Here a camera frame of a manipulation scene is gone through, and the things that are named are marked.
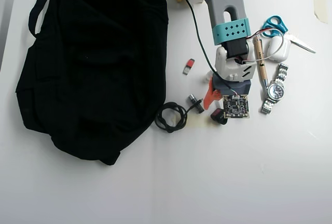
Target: scissors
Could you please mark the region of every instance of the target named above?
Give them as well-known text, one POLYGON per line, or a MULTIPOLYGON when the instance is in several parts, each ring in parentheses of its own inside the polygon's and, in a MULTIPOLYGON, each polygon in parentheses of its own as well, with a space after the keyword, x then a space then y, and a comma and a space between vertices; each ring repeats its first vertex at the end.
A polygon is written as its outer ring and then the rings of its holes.
MULTIPOLYGON (((284 34, 284 37, 287 38, 288 40, 290 40, 293 44, 295 44, 295 45, 301 47, 302 49, 305 49, 306 51, 309 51, 311 53, 316 53, 316 51, 314 51, 309 45, 307 45, 306 43, 302 42, 300 39, 298 39, 297 37, 295 37, 294 35, 289 33, 288 28, 282 21, 281 17, 279 17, 277 15, 269 17, 266 20, 265 24, 263 25, 263 29, 265 29, 265 28, 278 29, 284 34)), ((263 32, 263 36, 266 36, 266 37, 274 37, 274 36, 279 36, 279 35, 280 35, 279 31, 276 31, 276 30, 271 30, 270 34, 263 32)))

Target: blue scissors handle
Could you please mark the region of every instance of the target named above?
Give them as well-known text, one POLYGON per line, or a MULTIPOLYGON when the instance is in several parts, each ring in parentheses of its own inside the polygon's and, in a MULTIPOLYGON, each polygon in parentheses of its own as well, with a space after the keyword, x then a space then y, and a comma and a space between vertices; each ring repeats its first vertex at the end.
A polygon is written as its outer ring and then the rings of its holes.
MULTIPOLYGON (((288 28, 286 27, 286 25, 282 21, 281 17, 279 17, 277 15, 269 17, 266 20, 265 24, 263 25, 263 29, 265 29, 265 28, 276 28, 284 34, 288 31, 288 28)), ((272 30, 272 31, 270 31, 270 34, 264 32, 263 35, 266 36, 266 37, 273 37, 273 36, 280 35, 280 33, 276 30, 272 30)))

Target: electrical wire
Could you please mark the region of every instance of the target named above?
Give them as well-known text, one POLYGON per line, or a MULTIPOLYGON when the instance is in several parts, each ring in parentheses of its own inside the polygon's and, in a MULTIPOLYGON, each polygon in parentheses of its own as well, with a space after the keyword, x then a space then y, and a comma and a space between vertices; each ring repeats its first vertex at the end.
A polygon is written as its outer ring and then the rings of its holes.
POLYGON ((235 95, 238 95, 238 93, 224 80, 224 79, 222 79, 222 77, 217 73, 217 71, 213 68, 213 66, 211 65, 211 62, 210 62, 210 60, 209 60, 209 58, 208 58, 208 55, 206 54, 206 51, 205 51, 205 49, 204 49, 204 46, 203 46, 203 43, 202 43, 202 41, 201 41, 201 37, 200 37, 200 35, 199 35, 199 31, 198 31, 198 26, 197 26, 197 21, 196 21, 196 17, 195 17, 195 13, 194 13, 194 11, 193 11, 193 8, 192 8, 192 6, 191 6, 191 4, 190 4, 190 2, 189 2, 189 0, 185 0, 186 1, 186 3, 187 3, 187 5, 189 6, 189 8, 190 8, 190 11, 191 11, 191 14, 192 14, 192 17, 193 17, 193 22, 194 22, 194 24, 195 24, 195 28, 196 28, 196 34, 197 34, 197 39, 198 39, 198 42, 199 42, 199 44, 200 44, 200 46, 201 46, 201 49, 202 49, 202 51, 203 51, 203 54, 204 54, 204 56, 205 56, 205 59, 206 59, 206 61, 207 61, 207 64, 209 65, 209 67, 210 67, 210 69, 211 69, 211 71, 215 74, 215 76, 217 76, 218 77, 218 79, 226 86, 226 87, 228 87, 235 95))
POLYGON ((172 133, 172 132, 181 130, 187 124, 188 112, 191 111, 192 109, 194 109, 197 105, 199 105, 201 103, 202 103, 202 100, 198 100, 195 104, 190 106, 188 108, 188 110, 186 110, 183 106, 180 106, 180 105, 176 104, 175 102, 167 102, 158 110, 158 113, 155 117, 155 123, 156 123, 157 127, 159 127, 162 130, 167 131, 168 133, 172 133), (171 109, 180 114, 181 118, 174 127, 168 125, 166 120, 163 118, 162 112, 165 109, 171 109))
POLYGON ((251 35, 251 36, 248 36, 246 39, 249 40, 249 39, 252 39, 254 38, 255 36, 258 36, 260 34, 262 34, 263 32, 266 32, 266 31, 278 31, 281 35, 281 38, 282 38, 282 42, 279 46, 279 48, 271 55, 269 55, 268 57, 265 57, 263 59, 256 59, 256 60, 243 60, 243 62, 256 62, 256 61, 264 61, 264 60, 267 60, 271 57, 273 57, 277 52, 279 52, 279 50, 282 48, 282 46, 284 45, 284 42, 285 42, 285 37, 284 37, 284 33, 282 33, 279 29, 275 29, 275 28, 266 28, 266 29, 262 29, 262 30, 259 30, 257 31, 255 34, 251 35))

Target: orange plastic piece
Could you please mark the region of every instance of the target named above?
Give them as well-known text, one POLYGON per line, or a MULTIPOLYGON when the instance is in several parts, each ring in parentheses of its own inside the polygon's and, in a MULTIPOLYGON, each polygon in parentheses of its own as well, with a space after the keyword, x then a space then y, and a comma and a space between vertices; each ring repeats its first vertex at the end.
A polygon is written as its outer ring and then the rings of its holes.
POLYGON ((214 101, 220 101, 223 98, 220 90, 213 90, 212 77, 209 82, 209 90, 207 91, 205 98, 203 100, 203 106, 205 110, 208 110, 209 106, 214 101))

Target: small black connector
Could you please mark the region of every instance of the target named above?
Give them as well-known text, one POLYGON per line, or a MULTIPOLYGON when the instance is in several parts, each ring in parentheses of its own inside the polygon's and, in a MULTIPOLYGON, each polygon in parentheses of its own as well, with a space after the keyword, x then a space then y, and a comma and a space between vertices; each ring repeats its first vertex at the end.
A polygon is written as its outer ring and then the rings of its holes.
POLYGON ((221 108, 217 108, 216 111, 211 114, 211 119, 219 124, 227 124, 227 119, 224 118, 224 110, 221 108))
POLYGON ((227 58, 239 57, 248 54, 247 41, 245 37, 226 41, 222 46, 227 50, 227 58))
POLYGON ((197 112, 199 114, 201 114, 202 112, 204 112, 204 108, 201 106, 200 103, 197 103, 198 100, 196 99, 196 97, 193 94, 189 95, 188 98, 190 99, 191 103, 193 105, 195 105, 195 108, 196 108, 196 110, 197 110, 197 112))

